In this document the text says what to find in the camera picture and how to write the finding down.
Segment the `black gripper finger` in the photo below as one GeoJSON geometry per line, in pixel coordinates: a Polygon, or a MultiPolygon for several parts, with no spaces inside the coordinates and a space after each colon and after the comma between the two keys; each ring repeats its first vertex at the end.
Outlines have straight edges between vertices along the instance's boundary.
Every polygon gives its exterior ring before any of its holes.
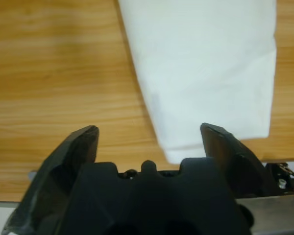
{"type": "Polygon", "coordinates": [[[224,128],[200,126],[205,154],[214,158],[236,198],[281,195],[281,189],[255,154],[224,128]]]}
{"type": "Polygon", "coordinates": [[[72,132],[43,161],[2,234],[35,235],[41,222],[66,207],[80,168],[94,163],[99,129],[90,125],[72,132]]]}

